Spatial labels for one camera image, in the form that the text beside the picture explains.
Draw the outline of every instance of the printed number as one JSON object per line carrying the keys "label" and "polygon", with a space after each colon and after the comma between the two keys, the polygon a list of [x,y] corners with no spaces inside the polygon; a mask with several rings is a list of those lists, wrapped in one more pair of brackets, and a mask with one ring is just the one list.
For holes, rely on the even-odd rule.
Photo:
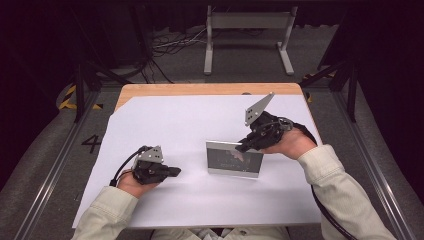
{"label": "printed number", "polygon": [[99,136],[93,135],[89,139],[87,139],[84,142],[82,142],[81,145],[90,145],[91,146],[90,153],[93,153],[94,152],[94,148],[96,147],[96,145],[102,144],[102,142],[97,142],[97,139],[99,139]]}

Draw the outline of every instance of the person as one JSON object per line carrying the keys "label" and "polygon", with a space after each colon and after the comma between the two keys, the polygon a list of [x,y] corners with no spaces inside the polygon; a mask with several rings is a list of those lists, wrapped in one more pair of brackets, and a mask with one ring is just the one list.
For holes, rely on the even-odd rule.
{"label": "person", "polygon": [[[262,149],[262,152],[284,154],[297,160],[320,202],[356,239],[395,239],[384,226],[365,191],[344,171],[330,145],[317,146],[294,128],[284,133],[276,145]],[[105,187],[85,211],[73,239],[115,239],[130,221],[138,199],[156,186],[140,185],[131,174],[124,173],[117,188]],[[325,239],[345,239],[324,217],[321,229]],[[212,229],[158,229],[154,231],[152,239],[290,239],[283,226],[224,229],[219,234],[221,236]]]}

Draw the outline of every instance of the sleeve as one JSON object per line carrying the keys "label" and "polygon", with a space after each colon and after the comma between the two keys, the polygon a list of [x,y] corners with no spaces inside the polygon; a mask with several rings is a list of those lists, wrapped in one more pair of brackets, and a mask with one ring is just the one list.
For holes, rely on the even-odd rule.
{"label": "sleeve", "polygon": [[72,239],[116,239],[128,225],[138,199],[115,187],[104,187],[82,215]]}
{"label": "sleeve", "polygon": [[[330,145],[316,147],[298,161],[320,202],[350,234],[357,239],[395,239]],[[325,239],[345,239],[324,216],[321,228]]]}

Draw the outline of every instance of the metal bracket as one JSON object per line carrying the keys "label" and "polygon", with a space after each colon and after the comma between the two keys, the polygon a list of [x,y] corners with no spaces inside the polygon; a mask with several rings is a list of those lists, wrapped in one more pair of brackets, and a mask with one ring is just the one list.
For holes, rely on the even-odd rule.
{"label": "metal bracket", "polygon": [[134,162],[136,163],[138,160],[154,163],[163,163],[162,148],[160,146],[156,146],[141,154],[138,154],[135,157]]}
{"label": "metal bracket", "polygon": [[250,108],[246,109],[246,115],[244,120],[244,125],[249,126],[253,123],[265,110],[268,106],[271,99],[274,97],[274,93],[270,92],[267,96],[259,100],[257,103],[253,104]]}

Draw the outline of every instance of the white board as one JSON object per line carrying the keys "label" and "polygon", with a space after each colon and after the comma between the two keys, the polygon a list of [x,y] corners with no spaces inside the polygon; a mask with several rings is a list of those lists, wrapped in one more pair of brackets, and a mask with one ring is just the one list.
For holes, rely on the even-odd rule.
{"label": "white board", "polygon": [[[257,179],[208,173],[206,141],[238,142],[244,138],[250,132],[244,126],[245,109],[264,96],[132,98],[110,117],[73,227],[121,164],[143,145],[161,145],[164,164],[179,167],[182,172],[141,198],[129,227],[320,222],[321,214],[303,169],[283,155],[265,155]],[[265,110],[305,125],[321,143],[302,95],[276,95]]]}

